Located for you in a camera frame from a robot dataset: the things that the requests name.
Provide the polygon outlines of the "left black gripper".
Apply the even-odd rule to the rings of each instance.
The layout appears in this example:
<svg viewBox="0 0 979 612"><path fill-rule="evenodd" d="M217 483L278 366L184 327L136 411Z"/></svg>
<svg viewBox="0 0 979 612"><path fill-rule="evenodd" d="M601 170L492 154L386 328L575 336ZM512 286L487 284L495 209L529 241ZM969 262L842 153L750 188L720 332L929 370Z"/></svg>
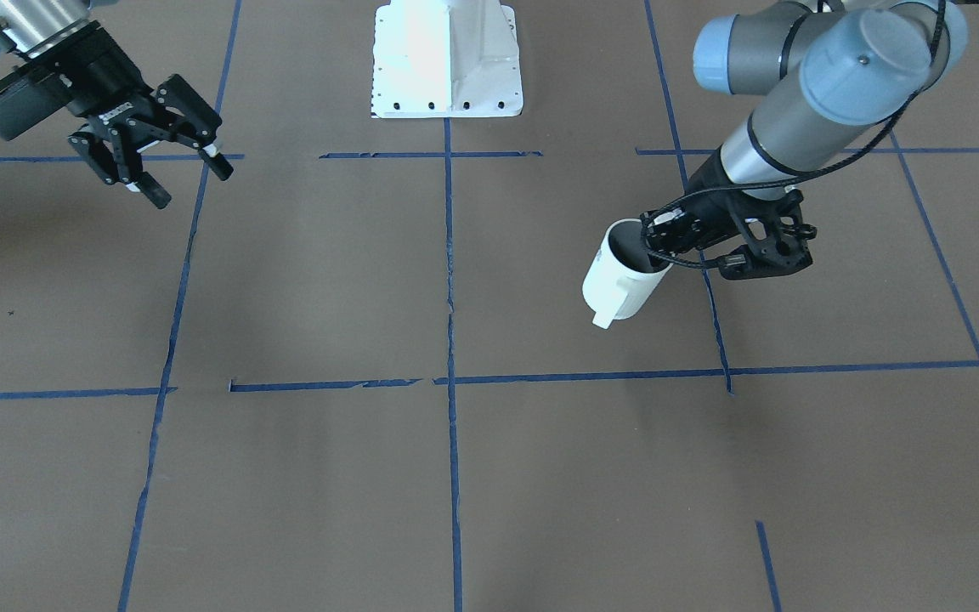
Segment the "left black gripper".
<svg viewBox="0 0 979 612"><path fill-rule="evenodd" d="M722 150L712 152L706 161L693 172L685 186L685 194L695 191L728 186L732 183L722 164ZM707 249L731 239L739 239L734 252L749 254L750 249L742 237L741 229L727 211L732 201L732 191L711 191L688 198L681 207L665 207L641 214L644 251L653 264L698 269L699 261L682 258L672 249L665 248L661 239L685 239L683 251Z"/></svg>

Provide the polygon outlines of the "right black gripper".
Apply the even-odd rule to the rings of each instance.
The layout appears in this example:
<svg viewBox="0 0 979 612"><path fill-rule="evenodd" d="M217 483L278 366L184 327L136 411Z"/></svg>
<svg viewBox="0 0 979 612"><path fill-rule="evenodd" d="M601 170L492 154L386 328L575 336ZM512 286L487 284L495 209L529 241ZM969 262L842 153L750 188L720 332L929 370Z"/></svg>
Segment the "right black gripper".
<svg viewBox="0 0 979 612"><path fill-rule="evenodd" d="M124 184L158 209L171 195L144 170L140 150L159 142L194 148L225 181L232 163L218 146L222 117L182 75L153 88L99 23L89 22L0 80L0 139L12 140L66 108L85 124L70 144L105 184ZM112 119L114 111L141 117Z"/></svg>

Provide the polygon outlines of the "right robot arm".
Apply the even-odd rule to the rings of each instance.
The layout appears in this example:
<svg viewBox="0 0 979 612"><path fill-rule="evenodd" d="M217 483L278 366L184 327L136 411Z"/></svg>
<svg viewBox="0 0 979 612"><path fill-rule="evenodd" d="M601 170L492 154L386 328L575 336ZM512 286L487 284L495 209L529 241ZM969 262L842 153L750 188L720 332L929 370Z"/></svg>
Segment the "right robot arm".
<svg viewBox="0 0 979 612"><path fill-rule="evenodd" d="M217 110L179 74L149 85L92 10L92 1L0 1L0 49L20 60L0 80L0 139L67 109L84 120L67 137L78 158L105 184L123 184L159 209L171 197L144 170L149 147L183 145L228 179L234 169L220 150Z"/></svg>

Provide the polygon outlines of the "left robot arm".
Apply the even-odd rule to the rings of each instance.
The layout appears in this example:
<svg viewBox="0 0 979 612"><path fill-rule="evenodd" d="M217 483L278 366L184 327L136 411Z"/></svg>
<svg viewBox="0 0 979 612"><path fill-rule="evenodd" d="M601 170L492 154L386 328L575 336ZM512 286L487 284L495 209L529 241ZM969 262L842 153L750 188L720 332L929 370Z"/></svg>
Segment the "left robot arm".
<svg viewBox="0 0 979 612"><path fill-rule="evenodd" d="M952 1L882 1L831 11L780 1L707 23L693 50L704 89L757 94L754 110L688 179L641 216L628 240L642 270L718 269L728 280L811 266L815 226L801 183L866 155L842 151L873 127L884 139L914 98L962 59L969 26Z"/></svg>

